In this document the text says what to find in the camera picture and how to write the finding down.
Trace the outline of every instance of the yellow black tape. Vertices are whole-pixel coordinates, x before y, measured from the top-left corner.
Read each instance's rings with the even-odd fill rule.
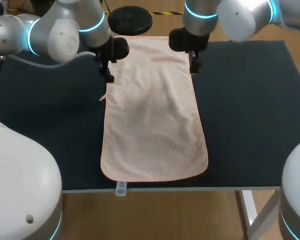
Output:
[[[8,8],[7,9],[8,12],[24,12],[22,10],[19,9],[15,9],[15,8]],[[150,12],[151,15],[180,15],[182,16],[184,13],[180,12],[180,11],[151,11]]]
[[[183,12],[180,11],[151,11],[151,15],[183,15]]]

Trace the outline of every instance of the floor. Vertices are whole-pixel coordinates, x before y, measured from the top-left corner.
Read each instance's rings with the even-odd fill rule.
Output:
[[[183,0],[108,0],[111,9],[138,5],[152,12],[183,12]],[[146,35],[167,36],[181,16],[153,16]],[[211,41],[227,41],[220,26]],[[284,40],[300,72],[300,33],[268,26],[252,40]],[[272,194],[253,191],[259,212]],[[245,240],[238,195],[233,191],[65,194],[64,240]],[[278,223],[262,240],[280,240]]]

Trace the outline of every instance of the black round stool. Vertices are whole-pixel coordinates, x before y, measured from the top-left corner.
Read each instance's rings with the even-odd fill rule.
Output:
[[[151,28],[152,16],[140,6],[122,6],[110,13],[108,23],[116,34],[137,36]]]

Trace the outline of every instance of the light pink towel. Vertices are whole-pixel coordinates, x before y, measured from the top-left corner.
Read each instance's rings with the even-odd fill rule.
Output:
[[[112,180],[189,178],[208,166],[189,57],[167,37],[127,37],[128,57],[110,65],[101,169]]]

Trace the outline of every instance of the black table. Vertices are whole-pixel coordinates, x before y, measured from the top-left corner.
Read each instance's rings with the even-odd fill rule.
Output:
[[[37,63],[48,59],[22,53]],[[278,187],[300,143],[300,75],[281,41],[216,42],[193,76],[209,165],[178,181],[129,188]],[[58,69],[7,59],[0,74],[0,121],[56,159],[65,191],[114,189],[100,169],[106,90],[92,57]]]

